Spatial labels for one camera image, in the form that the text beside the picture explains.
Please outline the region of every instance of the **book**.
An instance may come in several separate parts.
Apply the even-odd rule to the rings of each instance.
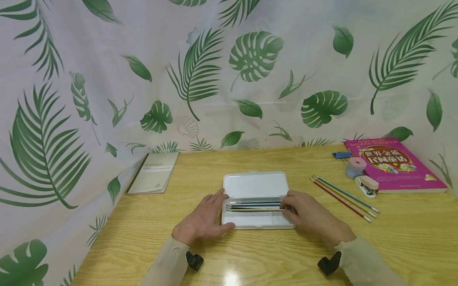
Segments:
[[[128,194],[163,194],[179,152],[149,153],[127,188]]]
[[[366,175],[379,183],[379,193],[441,193],[447,186],[397,138],[348,140],[345,147],[364,159]]]

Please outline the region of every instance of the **leaf-patterned curtain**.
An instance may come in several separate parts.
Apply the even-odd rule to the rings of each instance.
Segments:
[[[458,2],[0,0],[0,25],[0,286],[68,285],[147,152],[397,137],[457,195]]]

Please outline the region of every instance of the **hand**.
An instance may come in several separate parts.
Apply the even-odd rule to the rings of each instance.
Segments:
[[[175,226],[172,237],[181,243],[191,245],[196,239],[217,238],[233,230],[233,222],[222,226],[216,223],[223,201],[228,198],[223,188],[213,195],[206,195],[196,209]]]
[[[287,205],[293,206],[297,214],[289,210],[284,210],[283,214],[299,229],[323,236],[334,245],[356,239],[348,224],[336,218],[309,194],[289,190],[280,208],[284,209]]]

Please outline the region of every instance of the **beige sleeve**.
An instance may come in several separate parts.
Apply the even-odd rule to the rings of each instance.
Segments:
[[[188,269],[189,246],[169,237],[140,282],[140,286],[179,286]]]
[[[340,267],[354,286],[404,286],[407,285],[383,261],[381,255],[366,240],[357,237],[354,241],[341,242]]]

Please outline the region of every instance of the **desk surface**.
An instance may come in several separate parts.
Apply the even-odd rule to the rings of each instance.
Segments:
[[[165,194],[121,197],[72,286],[138,285],[172,228],[221,188],[225,174],[255,170],[284,171],[290,189],[310,193],[349,223],[409,285],[455,285],[458,201],[450,194],[381,194],[370,203],[382,213],[369,224],[309,180],[319,175],[364,198],[334,151],[344,147],[180,154]],[[350,285],[341,270],[326,281],[316,263],[331,249],[295,230],[238,230],[191,250],[205,263],[197,273],[188,270],[183,285]]]

